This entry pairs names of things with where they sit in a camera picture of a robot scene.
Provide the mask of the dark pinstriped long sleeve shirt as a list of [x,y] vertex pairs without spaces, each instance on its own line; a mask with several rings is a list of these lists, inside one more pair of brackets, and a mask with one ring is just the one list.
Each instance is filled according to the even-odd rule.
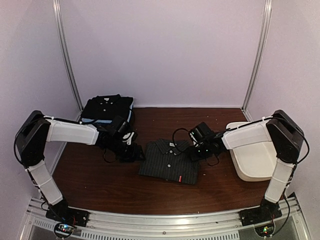
[[186,140],[159,138],[146,144],[145,160],[140,164],[140,176],[160,178],[188,185],[197,183],[199,163],[192,161],[185,150]]

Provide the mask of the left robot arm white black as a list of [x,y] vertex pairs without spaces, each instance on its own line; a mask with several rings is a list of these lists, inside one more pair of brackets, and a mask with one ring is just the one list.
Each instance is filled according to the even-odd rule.
[[44,197],[49,211],[61,222],[72,218],[72,211],[45,163],[44,151],[49,142],[78,143],[110,150],[123,163],[145,160],[143,149],[135,142],[138,134],[117,115],[111,123],[96,120],[76,122],[44,115],[34,110],[15,135],[13,152]]

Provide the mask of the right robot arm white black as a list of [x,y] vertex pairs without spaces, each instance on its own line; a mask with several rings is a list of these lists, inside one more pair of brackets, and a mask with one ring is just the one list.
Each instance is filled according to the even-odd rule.
[[304,158],[300,156],[303,144],[308,144],[303,130],[282,109],[260,120],[237,124],[223,131],[215,132],[205,122],[199,123],[189,132],[193,141],[191,152],[194,157],[205,159],[219,156],[226,151],[235,151],[249,147],[246,155],[259,158],[265,154],[255,150],[254,146],[272,143],[276,163],[267,190],[256,210],[259,220],[268,220],[279,208],[279,200],[285,197],[296,168]]

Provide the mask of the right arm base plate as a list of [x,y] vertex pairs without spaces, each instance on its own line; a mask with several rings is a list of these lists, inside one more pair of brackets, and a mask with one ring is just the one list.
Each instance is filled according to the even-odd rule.
[[242,226],[256,225],[264,222],[270,222],[280,218],[282,212],[278,206],[258,206],[255,208],[244,209],[239,212]]

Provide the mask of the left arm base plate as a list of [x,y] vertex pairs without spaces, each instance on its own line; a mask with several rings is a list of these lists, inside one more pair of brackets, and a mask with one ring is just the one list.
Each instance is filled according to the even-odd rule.
[[89,212],[65,206],[50,206],[45,217],[72,226],[86,227]]

